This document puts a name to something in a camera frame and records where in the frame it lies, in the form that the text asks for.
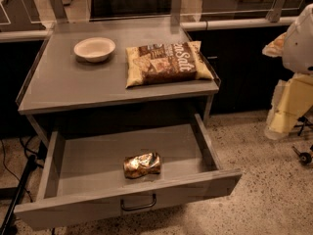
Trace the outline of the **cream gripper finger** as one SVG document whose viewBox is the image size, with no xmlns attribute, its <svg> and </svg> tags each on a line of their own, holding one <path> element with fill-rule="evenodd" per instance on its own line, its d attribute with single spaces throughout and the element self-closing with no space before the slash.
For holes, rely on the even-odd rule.
<svg viewBox="0 0 313 235">
<path fill-rule="evenodd" d="M 272 58 L 282 57 L 284 52 L 285 37 L 285 32 L 276 37 L 262 49 L 262 54 Z"/>
<path fill-rule="evenodd" d="M 299 118 L 313 107 L 313 76 L 296 73 L 276 85 L 264 134 L 269 139 L 289 135 Z"/>
</svg>

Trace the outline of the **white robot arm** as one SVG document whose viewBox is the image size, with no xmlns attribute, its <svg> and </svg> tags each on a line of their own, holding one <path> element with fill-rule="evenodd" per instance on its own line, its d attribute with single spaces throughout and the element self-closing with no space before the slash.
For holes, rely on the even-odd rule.
<svg viewBox="0 0 313 235">
<path fill-rule="evenodd" d="M 313 4 L 266 45 L 262 54 L 281 57 L 284 68 L 293 72 L 292 78 L 276 85 L 266 120 L 265 135 L 277 140 L 288 136 L 298 119 L 313 107 Z"/>
</svg>

